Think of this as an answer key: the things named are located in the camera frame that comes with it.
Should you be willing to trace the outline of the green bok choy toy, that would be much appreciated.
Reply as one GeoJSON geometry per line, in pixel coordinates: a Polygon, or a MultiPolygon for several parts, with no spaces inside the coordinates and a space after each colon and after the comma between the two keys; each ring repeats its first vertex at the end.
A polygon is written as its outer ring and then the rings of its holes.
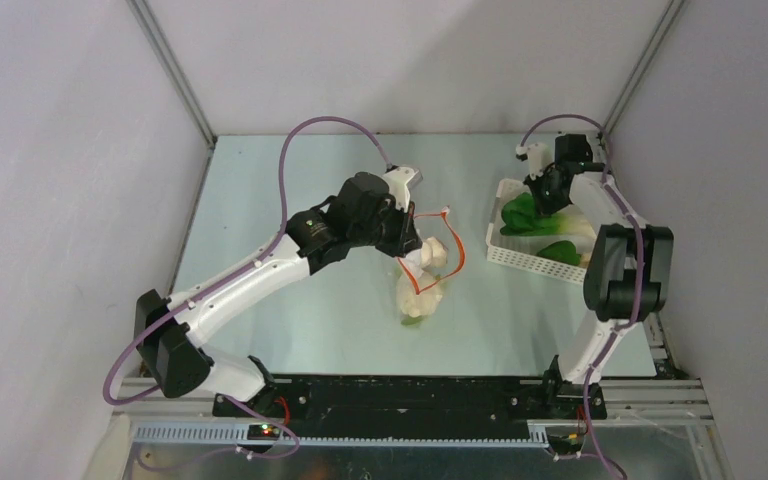
{"type": "Polygon", "coordinates": [[[541,216],[533,197],[522,193],[501,207],[500,234],[511,237],[573,235],[596,238],[596,232],[583,215],[553,213],[541,216]]]}

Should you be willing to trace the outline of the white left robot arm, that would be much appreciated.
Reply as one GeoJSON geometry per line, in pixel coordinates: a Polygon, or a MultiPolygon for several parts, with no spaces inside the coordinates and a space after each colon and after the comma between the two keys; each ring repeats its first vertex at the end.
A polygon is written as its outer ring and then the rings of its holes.
{"type": "Polygon", "coordinates": [[[422,175],[394,167],[378,176],[360,172],[338,194],[294,214],[283,232],[214,278],[167,298],[150,290],[136,303],[136,350],[166,398],[203,390],[230,396],[252,416],[276,403],[270,375],[255,357],[207,352],[209,339],[228,321],[277,290],[373,247],[402,260],[419,258],[412,187],[422,175]]]}

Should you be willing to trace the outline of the white cauliflower toy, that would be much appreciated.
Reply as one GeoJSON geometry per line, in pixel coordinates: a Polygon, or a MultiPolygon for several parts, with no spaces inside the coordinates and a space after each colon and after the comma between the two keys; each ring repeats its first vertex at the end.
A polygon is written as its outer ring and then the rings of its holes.
{"type": "Polygon", "coordinates": [[[402,274],[396,283],[396,305],[401,314],[412,319],[433,314],[444,296],[440,284],[432,285],[435,281],[435,276],[424,273],[418,280],[422,292],[417,294],[410,278],[402,274]]]}

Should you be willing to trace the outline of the white oyster mushroom toy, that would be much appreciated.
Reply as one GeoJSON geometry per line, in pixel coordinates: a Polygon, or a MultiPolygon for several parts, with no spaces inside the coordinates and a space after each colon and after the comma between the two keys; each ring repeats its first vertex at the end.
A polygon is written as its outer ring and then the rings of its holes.
{"type": "Polygon", "coordinates": [[[436,237],[423,240],[419,253],[419,268],[421,271],[441,269],[448,263],[448,249],[436,237]]]}

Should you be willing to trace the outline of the clear zip bag orange zipper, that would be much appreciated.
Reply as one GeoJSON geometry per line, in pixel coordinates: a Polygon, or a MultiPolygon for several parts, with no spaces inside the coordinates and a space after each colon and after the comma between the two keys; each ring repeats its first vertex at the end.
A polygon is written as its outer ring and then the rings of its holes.
{"type": "Polygon", "coordinates": [[[411,252],[406,258],[397,258],[395,302],[403,326],[417,326],[432,316],[442,303],[447,283],[465,266],[465,246],[450,217],[448,206],[436,213],[415,216],[419,219],[440,219],[451,236],[454,252],[441,239],[428,236],[422,239],[419,250],[411,252]]]}

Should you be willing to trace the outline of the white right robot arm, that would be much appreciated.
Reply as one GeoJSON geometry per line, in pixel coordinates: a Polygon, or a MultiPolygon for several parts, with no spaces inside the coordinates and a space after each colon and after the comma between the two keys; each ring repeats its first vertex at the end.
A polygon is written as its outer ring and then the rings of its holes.
{"type": "Polygon", "coordinates": [[[669,228],[649,224],[633,209],[608,164],[595,162],[582,147],[551,154],[542,143],[523,143],[516,150],[528,164],[524,183],[537,215],[574,206],[596,234],[583,281],[586,318],[558,355],[562,379],[541,392],[543,408],[556,418],[580,407],[577,386],[598,382],[620,341],[664,306],[674,243],[669,228]]]}

